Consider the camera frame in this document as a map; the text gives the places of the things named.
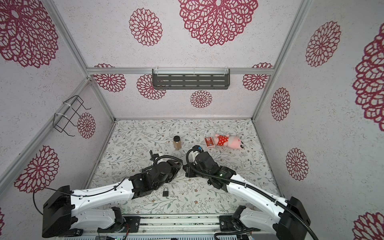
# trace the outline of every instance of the zip tie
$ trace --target zip tie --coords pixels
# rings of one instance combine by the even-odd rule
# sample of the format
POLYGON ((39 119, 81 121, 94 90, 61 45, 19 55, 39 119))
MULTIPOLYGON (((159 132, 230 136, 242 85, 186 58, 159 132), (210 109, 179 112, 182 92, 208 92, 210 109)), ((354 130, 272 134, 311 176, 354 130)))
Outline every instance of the zip tie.
POLYGON ((61 114, 61 113, 55 113, 55 114, 62 115, 62 116, 67 118, 67 116, 65 116, 64 114, 61 114))

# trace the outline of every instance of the leaf pattern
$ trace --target leaf pattern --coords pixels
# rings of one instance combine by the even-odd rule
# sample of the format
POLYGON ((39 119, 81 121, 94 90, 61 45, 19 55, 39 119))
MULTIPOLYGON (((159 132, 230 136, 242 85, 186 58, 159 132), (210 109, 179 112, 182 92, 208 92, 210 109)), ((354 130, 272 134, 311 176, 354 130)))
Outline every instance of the leaf pattern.
MULTIPOLYGON (((120 181, 141 172, 151 165, 149 150, 153 153, 176 156, 185 161, 185 154, 194 145, 200 145, 222 166, 229 167, 262 189, 278 195, 266 163, 264 153, 251 120, 122 120, 109 140, 103 158, 93 177, 91 187, 120 181), (216 146, 207 149, 204 137, 236 135, 244 149, 216 146), (182 149, 175 150, 173 137, 181 137, 182 149)), ((244 199, 216 189, 207 179, 187 178, 181 169, 176 178, 152 194, 100 206, 120 207, 123 214, 231 214, 239 205, 257 210, 244 199), (162 192, 168 188, 168 197, 162 192)))

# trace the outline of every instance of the red flower pattern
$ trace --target red flower pattern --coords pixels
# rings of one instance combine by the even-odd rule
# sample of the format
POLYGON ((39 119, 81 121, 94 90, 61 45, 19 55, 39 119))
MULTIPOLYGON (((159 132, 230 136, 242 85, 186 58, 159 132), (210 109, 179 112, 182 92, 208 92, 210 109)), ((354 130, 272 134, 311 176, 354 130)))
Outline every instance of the red flower pattern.
POLYGON ((83 113, 77 121, 77 129, 83 138, 92 137, 96 129, 96 123, 93 116, 89 113, 83 113))
POLYGON ((3 229, 3 226, 4 226, 4 214, 2 214, 1 208, 0 208, 0 236, 1 236, 1 230, 3 229))
POLYGON ((59 159, 54 149, 43 146, 13 185, 19 191, 27 193, 39 187, 47 187, 55 179, 58 168, 59 159))
MULTIPOLYGON (((272 68, 270 63, 259 63, 253 66, 253 68, 272 68)), ((263 89, 267 82, 269 75, 267 74, 246 74, 243 77, 243 85, 246 89, 251 91, 257 91, 263 89)))
POLYGON ((384 131, 384 23, 375 39, 364 48, 362 61, 355 70, 355 103, 364 109, 364 118, 372 119, 384 131))
POLYGON ((381 213, 366 212, 364 215, 359 215, 359 218, 353 223, 354 240, 384 239, 384 216, 381 213))
POLYGON ((200 43, 233 41, 252 21, 257 0, 179 0, 184 28, 200 43))
MULTIPOLYGON (((109 64, 98 64, 96 68, 114 68, 109 64)), ((94 74, 93 77, 97 84, 110 92, 120 92, 125 88, 125 78, 123 74, 94 74)))
POLYGON ((152 99, 152 100, 160 99, 167 92, 166 90, 156 90, 153 88, 151 74, 140 76, 136 84, 140 94, 148 99, 152 99))
POLYGON ((285 88, 279 88, 273 94, 271 100, 271 113, 276 121, 283 120, 291 107, 291 99, 285 88))
POLYGON ((58 35, 38 0, 0 3, 0 52, 5 60, 23 67, 49 65, 54 59, 58 35))
POLYGON ((289 174, 296 180, 304 180, 308 174, 308 161, 304 153, 297 148, 292 148, 285 160, 289 174))
POLYGON ((340 26, 337 22, 327 22, 317 29, 308 43, 305 54, 312 67, 321 66, 333 56, 340 41, 340 26))
POLYGON ((129 20, 133 37, 144 46, 153 46, 160 41, 163 29, 156 15, 148 9, 137 9, 129 20))
POLYGON ((198 90, 191 95, 191 103, 197 108, 205 108, 212 102, 212 95, 204 90, 198 90))

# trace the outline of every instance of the cable tie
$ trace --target cable tie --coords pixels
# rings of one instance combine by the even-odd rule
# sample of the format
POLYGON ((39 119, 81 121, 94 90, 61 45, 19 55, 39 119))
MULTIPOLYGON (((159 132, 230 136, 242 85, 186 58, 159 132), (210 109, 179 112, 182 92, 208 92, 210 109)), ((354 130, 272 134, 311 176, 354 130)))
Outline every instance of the cable tie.
POLYGON ((67 117, 66 115, 61 114, 61 113, 55 113, 55 114, 57 114, 57 115, 62 115, 62 116, 64 116, 64 117, 67 117))

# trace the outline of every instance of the mechanical part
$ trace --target mechanical part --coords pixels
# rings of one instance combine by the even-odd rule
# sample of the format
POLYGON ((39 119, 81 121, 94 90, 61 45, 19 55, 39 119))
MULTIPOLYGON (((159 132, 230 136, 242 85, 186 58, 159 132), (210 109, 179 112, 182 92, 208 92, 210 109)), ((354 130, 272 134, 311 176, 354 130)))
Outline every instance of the mechanical part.
POLYGON ((263 211, 256 212, 244 207, 238 209, 230 221, 234 226, 252 227, 250 231, 265 230, 276 234, 281 240, 304 240, 306 233, 309 232, 314 240, 318 240, 309 228, 310 220, 299 200, 293 198, 290 204, 285 198, 256 187, 235 171, 219 166, 207 152, 198 148, 199 146, 195 147, 187 152, 187 165, 183 167, 189 171, 189 175, 192 170, 196 176, 208 178, 208 184, 242 197, 263 211), (193 164, 189 162, 189 157, 194 159, 193 164))
POLYGON ((129 217, 124 217, 125 222, 123 229, 120 230, 119 232, 121 233, 126 233, 127 232, 127 225, 129 225, 129 233, 136 233, 139 231, 139 224, 140 224, 140 219, 141 217, 134 217, 134 216, 129 216, 129 217))
MULTIPOLYGON (((122 231, 127 220, 123 218, 120 208, 93 208, 149 195, 164 183, 172 181, 182 166, 182 160, 174 156, 150 154, 152 166, 129 178, 125 177, 119 183, 93 189, 70 191, 69 186, 64 186, 56 190, 44 204, 42 236, 55 237, 71 228, 98 227, 99 233, 122 231)), ((138 222, 132 223, 132 227, 137 226, 137 229, 138 225, 138 222)))
POLYGON ((69 229, 68 231, 66 231, 65 233, 63 233, 58 237, 78 237, 78 236, 81 236, 82 234, 83 234, 83 229, 73 228, 73 229, 69 229))

